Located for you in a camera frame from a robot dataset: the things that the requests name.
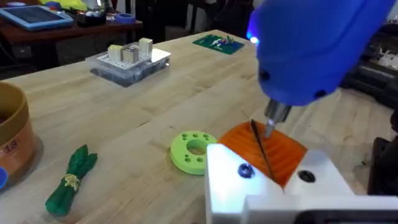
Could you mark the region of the white orange left gripper left finger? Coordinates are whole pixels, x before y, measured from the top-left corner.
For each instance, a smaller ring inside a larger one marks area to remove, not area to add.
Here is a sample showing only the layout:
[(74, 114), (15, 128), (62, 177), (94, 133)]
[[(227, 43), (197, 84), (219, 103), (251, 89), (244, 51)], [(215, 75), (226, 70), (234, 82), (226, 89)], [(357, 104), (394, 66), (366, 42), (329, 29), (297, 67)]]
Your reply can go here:
[(256, 136), (265, 125), (243, 122), (207, 146), (205, 202), (207, 223), (239, 223), (246, 197), (280, 196), (282, 187), (266, 176)]

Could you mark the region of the white orange left gripper right finger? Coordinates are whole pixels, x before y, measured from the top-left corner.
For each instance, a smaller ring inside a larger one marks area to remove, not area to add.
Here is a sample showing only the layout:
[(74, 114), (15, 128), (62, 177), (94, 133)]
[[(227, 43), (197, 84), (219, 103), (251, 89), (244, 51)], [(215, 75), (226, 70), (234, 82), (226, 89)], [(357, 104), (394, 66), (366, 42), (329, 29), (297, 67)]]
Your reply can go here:
[(306, 149), (271, 126), (251, 121), (251, 131), (268, 177), (287, 195), (353, 195), (331, 159), (323, 152)]

